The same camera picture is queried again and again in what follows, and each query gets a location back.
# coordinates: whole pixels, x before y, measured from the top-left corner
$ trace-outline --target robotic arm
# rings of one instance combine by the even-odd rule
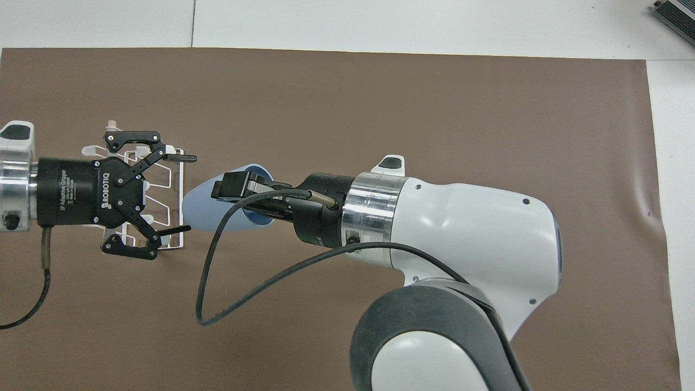
[[[251,172],[227,173],[211,197],[235,202],[289,188]],[[244,208],[292,222],[301,240],[318,246],[381,243],[388,248],[348,256],[405,276],[405,287],[376,300],[355,329],[356,389],[530,389],[508,338],[559,284],[559,229],[545,204],[405,177],[398,155],[356,177],[314,173],[295,189],[314,199],[269,197]],[[446,268],[388,244],[417,248]]]

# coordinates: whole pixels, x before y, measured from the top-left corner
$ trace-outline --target brown mat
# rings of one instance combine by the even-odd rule
[[[197,154],[186,186],[257,162],[278,180],[407,173],[526,193],[564,235],[562,286],[514,339],[535,390],[679,390],[643,61],[246,49],[4,49],[0,123],[35,124],[39,156],[81,158],[106,120]],[[311,267],[221,324],[194,302],[211,234],[155,262],[54,230],[53,286],[0,333],[2,390],[351,390],[352,330],[398,271]],[[40,233],[0,236],[2,322],[41,288]],[[291,225],[227,235],[206,313],[322,249]]]

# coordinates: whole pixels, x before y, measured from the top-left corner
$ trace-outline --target black button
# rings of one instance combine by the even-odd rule
[[[11,214],[9,216],[5,216],[5,229],[14,231],[19,227],[19,216],[16,214]]]
[[[8,140],[28,140],[31,129],[26,125],[10,125],[3,130],[0,137]]]
[[[384,160],[382,160],[381,163],[379,163],[379,167],[381,168],[401,168],[403,163],[401,160],[397,157],[387,157]]]

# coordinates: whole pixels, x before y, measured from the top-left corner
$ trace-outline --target black cylinder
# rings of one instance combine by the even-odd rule
[[[338,204],[328,209],[316,202],[288,199],[292,207],[295,233],[302,241],[329,248],[343,245],[341,239],[341,217],[345,197],[354,177],[314,173],[297,186],[297,189],[312,190],[333,198]]]
[[[38,224],[92,224],[97,179],[90,161],[39,159],[36,177]]]

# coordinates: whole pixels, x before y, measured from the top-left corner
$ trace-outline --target light blue object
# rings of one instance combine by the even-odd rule
[[[272,180],[272,175],[270,175],[268,170],[258,164],[247,164],[231,171],[252,171],[268,180]],[[222,216],[232,207],[233,204],[230,202],[210,198],[215,181],[221,181],[223,176],[224,174],[220,174],[199,184],[183,197],[183,219],[194,230],[216,231]],[[272,218],[262,214],[242,209],[232,215],[224,231],[262,228],[272,223],[272,220]]]

